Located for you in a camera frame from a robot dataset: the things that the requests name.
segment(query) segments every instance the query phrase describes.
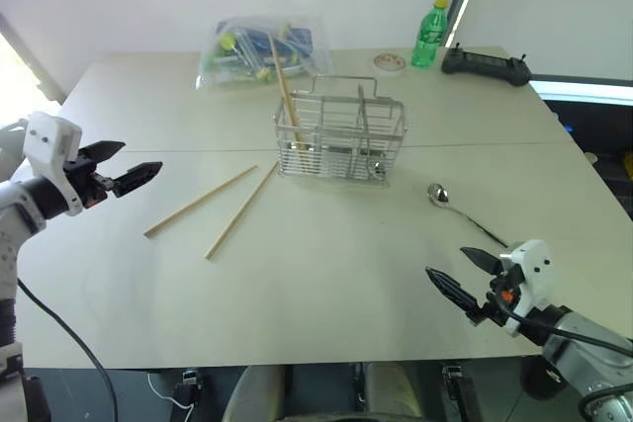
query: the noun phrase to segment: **tabletop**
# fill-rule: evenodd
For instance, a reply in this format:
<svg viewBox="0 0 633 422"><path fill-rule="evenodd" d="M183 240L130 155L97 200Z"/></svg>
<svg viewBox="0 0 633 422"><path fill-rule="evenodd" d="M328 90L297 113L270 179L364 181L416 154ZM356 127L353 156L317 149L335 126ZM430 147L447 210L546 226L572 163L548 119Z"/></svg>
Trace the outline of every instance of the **tabletop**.
<svg viewBox="0 0 633 422"><path fill-rule="evenodd" d="M125 152L102 172L151 160L164 162L151 183L80 216L60 216L20 254L22 279L108 368L537 353L491 322L473 327L425 277L433 266L483 298L490 276L459 248L499 252L461 216L427 200L435 181L504 239L548 242L552 303L633 335L633 225L572 142L409 146L389 187L274 175L212 260L205 251L275 152ZM143 237L254 164L256 173ZM22 294L17 316L27 366L90 367Z"/></svg>
<svg viewBox="0 0 633 422"><path fill-rule="evenodd" d="M383 50L333 52L337 74L376 76ZM394 50L408 58L410 51ZM481 52L504 54L499 48ZM427 69L408 67L379 77L379 94L407 107L405 145L543 143L571 141L530 86L439 69L444 51ZM122 140L132 151L262 150L276 147L272 115L276 83L196 91L196 53L124 53L97 59L60 115L79 124L86 142ZM290 80L307 89L306 78ZM356 83L328 84L356 95Z"/></svg>

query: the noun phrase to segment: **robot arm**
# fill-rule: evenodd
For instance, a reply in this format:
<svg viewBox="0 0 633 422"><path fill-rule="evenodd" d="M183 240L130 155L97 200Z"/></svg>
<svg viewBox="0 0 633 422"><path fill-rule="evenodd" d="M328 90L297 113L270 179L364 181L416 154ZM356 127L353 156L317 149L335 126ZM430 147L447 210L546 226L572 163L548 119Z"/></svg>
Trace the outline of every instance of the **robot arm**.
<svg viewBox="0 0 633 422"><path fill-rule="evenodd" d="M41 389L23 377L22 345L15 339L17 257L22 244L63 212L76 215L108 198L119 198L150 181L161 162L142 163L119 178L102 177L97 165L125 144L101 141L78 148L81 129L61 118L33 113L26 129L24 154L34 178L0 184L0 420L33 420L36 404L25 390Z"/></svg>
<svg viewBox="0 0 633 422"><path fill-rule="evenodd" d="M521 334L541 346L547 366L540 367L540 374L532 380L538 385L549 379L549 385L560 388L566 380L584 397L579 409L586 420L633 421L633 342L546 300L553 262L545 242L529 240L499 257L474 248L462 251L495 276L487 302L479 307L457 281L427 268L429 279L445 296L475 325L489 318L509 335ZM600 396L600 391L620 386L624 386L622 393Z"/></svg>

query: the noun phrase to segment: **wire basket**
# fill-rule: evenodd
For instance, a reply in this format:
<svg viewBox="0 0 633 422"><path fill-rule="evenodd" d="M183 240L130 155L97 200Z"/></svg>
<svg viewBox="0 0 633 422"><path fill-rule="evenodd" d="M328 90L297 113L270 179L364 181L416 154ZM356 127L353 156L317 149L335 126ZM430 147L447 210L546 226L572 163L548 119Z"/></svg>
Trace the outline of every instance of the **wire basket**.
<svg viewBox="0 0 633 422"><path fill-rule="evenodd" d="M316 92L318 82L356 81L357 96ZM372 82L371 98L360 82ZM295 126L281 99L274 116L280 173L385 182L405 133L405 106L377 95L378 81L366 76L317 75L311 91L294 91Z"/></svg>

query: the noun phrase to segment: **black remote controller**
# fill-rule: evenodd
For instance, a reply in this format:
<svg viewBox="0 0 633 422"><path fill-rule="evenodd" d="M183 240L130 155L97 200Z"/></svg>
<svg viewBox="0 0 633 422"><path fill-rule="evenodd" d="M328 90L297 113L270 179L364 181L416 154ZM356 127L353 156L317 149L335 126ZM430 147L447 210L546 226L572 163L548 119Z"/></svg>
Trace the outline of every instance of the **black remote controller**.
<svg viewBox="0 0 633 422"><path fill-rule="evenodd" d="M523 86L532 79L532 72L523 59L512 57L510 59L488 56L486 54L469 53L459 47L446 51L442 61L442 71L447 74L467 72L504 79L514 86Z"/></svg>

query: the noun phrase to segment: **orange component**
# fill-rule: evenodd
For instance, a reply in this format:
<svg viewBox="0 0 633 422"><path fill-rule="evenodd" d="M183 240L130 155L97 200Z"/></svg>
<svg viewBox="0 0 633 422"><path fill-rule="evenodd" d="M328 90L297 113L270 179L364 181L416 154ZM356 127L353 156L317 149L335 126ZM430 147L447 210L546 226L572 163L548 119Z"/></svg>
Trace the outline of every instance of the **orange component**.
<svg viewBox="0 0 633 422"><path fill-rule="evenodd" d="M501 298L507 301L508 303L512 303L514 300L514 294L510 291L501 291Z"/></svg>

